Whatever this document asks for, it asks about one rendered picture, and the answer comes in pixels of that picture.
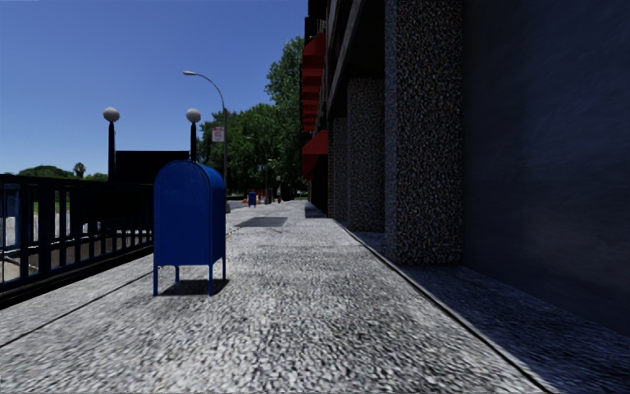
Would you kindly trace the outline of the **trees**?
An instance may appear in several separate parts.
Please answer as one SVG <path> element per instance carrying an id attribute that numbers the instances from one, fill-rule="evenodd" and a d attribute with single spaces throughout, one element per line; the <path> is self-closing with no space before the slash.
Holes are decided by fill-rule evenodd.
<path id="1" fill-rule="evenodd" d="M 300 81 L 304 38 L 288 40 L 267 72 L 270 103 L 227 113 L 227 189 L 276 190 L 302 180 Z"/>
<path id="2" fill-rule="evenodd" d="M 78 179 L 86 181 L 108 181 L 108 175 L 95 172 L 88 174 L 86 166 L 78 162 L 70 170 L 64 170 L 53 165 L 39 165 L 36 167 L 26 168 L 17 173 L 18 176 L 35 176 L 35 177 L 51 177 L 61 179 Z"/>

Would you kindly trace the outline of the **grey street lamp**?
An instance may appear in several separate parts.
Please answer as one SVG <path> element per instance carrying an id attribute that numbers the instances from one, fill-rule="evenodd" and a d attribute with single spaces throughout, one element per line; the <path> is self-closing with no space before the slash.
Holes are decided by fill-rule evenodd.
<path id="1" fill-rule="evenodd" d="M 228 173 L 228 161 L 227 161 L 227 144 L 228 144 L 228 136 L 227 136 L 227 132 L 228 132 L 228 119 L 227 119 L 227 110 L 226 110 L 226 105 L 225 105 L 225 99 L 223 96 L 222 91 L 220 90 L 220 88 L 217 86 L 217 84 L 212 81 L 210 78 L 208 78 L 207 76 L 203 75 L 203 74 L 199 74 L 197 72 L 193 72 L 193 71 L 183 71 L 183 75 L 185 76 L 198 76 L 201 78 L 204 78 L 207 82 L 209 82 L 214 88 L 215 90 L 218 92 L 220 99 L 221 99 L 221 109 L 222 109 L 222 116 L 223 116 L 223 180 L 225 183 L 225 193 L 224 193 L 224 200 L 225 200 L 225 212 L 226 213 L 230 213 L 231 212 L 231 207 L 230 204 L 228 202 L 227 199 L 227 191 L 228 191 L 228 179 L 227 179 L 227 173 Z"/>

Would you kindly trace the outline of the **speckled stone building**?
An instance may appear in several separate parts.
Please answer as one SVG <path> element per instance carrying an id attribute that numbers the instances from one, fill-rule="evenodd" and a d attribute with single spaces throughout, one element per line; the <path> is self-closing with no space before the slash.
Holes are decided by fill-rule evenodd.
<path id="1" fill-rule="evenodd" d="M 306 0 L 312 200 L 630 334 L 630 0 Z"/>

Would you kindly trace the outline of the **dark stairway railing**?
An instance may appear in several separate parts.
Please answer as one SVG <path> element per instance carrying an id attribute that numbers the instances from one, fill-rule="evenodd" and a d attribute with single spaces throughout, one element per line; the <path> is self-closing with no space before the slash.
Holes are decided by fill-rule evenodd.
<path id="1" fill-rule="evenodd" d="M 106 181 L 0 175 L 0 309 L 153 245 L 153 184 L 175 160 L 197 158 L 201 115 L 191 108 L 187 151 L 119 151 L 120 113 L 106 108 Z"/>

